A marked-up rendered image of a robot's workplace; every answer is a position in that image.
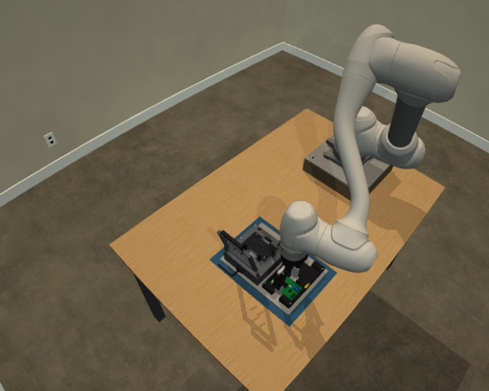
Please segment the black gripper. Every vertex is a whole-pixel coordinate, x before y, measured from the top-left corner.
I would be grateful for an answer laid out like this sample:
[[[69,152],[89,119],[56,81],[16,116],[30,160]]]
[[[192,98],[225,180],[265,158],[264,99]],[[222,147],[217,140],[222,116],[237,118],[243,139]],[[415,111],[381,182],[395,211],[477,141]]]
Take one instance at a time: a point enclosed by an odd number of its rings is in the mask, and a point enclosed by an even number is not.
[[[277,292],[279,295],[282,293],[283,284],[287,275],[291,272],[291,275],[296,279],[298,277],[299,270],[302,269],[300,265],[304,263],[304,258],[300,261],[289,261],[281,254],[280,257],[283,262],[281,265],[282,268],[275,271],[275,278],[272,284],[272,286],[275,288],[275,292]]]

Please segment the green circuit board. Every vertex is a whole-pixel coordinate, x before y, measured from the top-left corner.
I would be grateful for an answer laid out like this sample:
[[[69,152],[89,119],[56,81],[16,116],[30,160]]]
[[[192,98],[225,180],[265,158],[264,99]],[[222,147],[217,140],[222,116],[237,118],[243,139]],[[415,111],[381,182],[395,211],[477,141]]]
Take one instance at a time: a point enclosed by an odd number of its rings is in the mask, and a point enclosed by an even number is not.
[[[284,294],[287,298],[290,298],[290,300],[292,300],[302,289],[303,288],[300,285],[295,283],[287,276],[284,281],[281,294]]]

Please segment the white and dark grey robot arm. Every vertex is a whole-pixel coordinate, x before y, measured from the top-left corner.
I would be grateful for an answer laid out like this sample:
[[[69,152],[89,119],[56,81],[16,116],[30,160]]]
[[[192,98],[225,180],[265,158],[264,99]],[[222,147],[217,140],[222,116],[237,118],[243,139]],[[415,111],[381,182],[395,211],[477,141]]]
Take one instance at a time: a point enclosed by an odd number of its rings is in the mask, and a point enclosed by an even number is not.
[[[280,223],[284,258],[300,261],[309,253],[349,272],[371,268],[378,253],[368,240],[370,197],[363,165],[375,158],[400,169],[419,166],[425,144],[415,131],[425,105],[452,99],[460,74],[448,57],[394,40],[385,26],[373,24],[359,35],[341,77],[333,117],[335,140],[326,140],[331,149],[324,153],[324,158],[344,170],[350,209],[330,225],[318,217],[310,203],[292,202]],[[363,106],[376,83],[392,86],[397,93],[388,127]]]

